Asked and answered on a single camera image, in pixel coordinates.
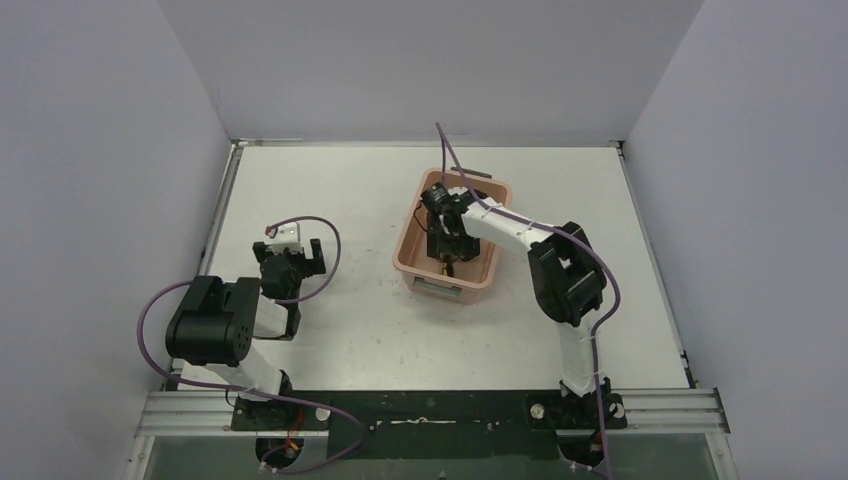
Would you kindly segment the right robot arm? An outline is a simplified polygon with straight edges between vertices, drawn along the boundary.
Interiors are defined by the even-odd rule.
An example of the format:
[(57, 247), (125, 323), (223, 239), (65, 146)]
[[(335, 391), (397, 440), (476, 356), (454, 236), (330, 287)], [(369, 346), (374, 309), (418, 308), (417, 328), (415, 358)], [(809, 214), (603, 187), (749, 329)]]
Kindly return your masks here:
[(607, 277), (583, 229), (534, 222), (478, 190), (441, 183), (426, 188), (419, 204), (426, 211), (428, 254), (446, 275), (456, 263), (477, 258), (483, 242), (527, 260), (536, 303), (554, 322), (562, 354), (562, 398), (547, 409), (554, 424), (624, 428), (623, 402), (601, 371), (593, 330)]

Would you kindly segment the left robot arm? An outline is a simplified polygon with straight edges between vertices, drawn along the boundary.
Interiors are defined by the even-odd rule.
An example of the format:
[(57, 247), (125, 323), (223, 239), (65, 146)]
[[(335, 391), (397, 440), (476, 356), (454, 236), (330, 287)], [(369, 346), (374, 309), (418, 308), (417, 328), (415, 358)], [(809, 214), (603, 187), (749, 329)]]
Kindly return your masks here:
[(299, 297), (305, 279), (323, 275), (320, 240), (259, 241), (252, 250), (257, 277), (226, 282), (195, 277), (173, 315), (165, 336), (174, 359), (205, 367), (234, 386), (234, 427), (294, 427), (304, 409), (289, 396), (288, 374), (274, 367), (254, 346), (256, 340), (291, 341), (298, 332)]

